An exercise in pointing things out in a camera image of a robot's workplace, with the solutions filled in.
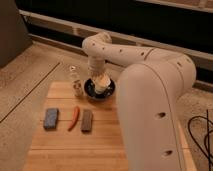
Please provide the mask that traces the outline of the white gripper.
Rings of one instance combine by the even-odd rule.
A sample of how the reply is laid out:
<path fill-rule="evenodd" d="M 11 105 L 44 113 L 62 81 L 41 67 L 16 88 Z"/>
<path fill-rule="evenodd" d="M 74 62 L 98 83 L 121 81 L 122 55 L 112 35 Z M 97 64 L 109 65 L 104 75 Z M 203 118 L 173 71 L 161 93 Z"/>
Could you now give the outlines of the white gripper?
<path fill-rule="evenodd" d="M 105 72 L 105 60 L 101 57 L 88 58 L 88 72 L 91 77 L 100 77 Z"/>

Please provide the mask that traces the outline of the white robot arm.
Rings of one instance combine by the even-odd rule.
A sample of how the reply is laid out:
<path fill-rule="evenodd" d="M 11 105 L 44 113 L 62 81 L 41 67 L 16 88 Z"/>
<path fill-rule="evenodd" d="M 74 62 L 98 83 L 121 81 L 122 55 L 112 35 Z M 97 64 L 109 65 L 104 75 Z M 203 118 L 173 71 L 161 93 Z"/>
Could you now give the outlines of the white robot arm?
<path fill-rule="evenodd" d="M 186 171 L 175 114 L 196 80 L 192 59 L 179 52 L 114 44 L 106 32 L 87 37 L 83 51 L 124 67 L 117 113 L 130 171 Z"/>

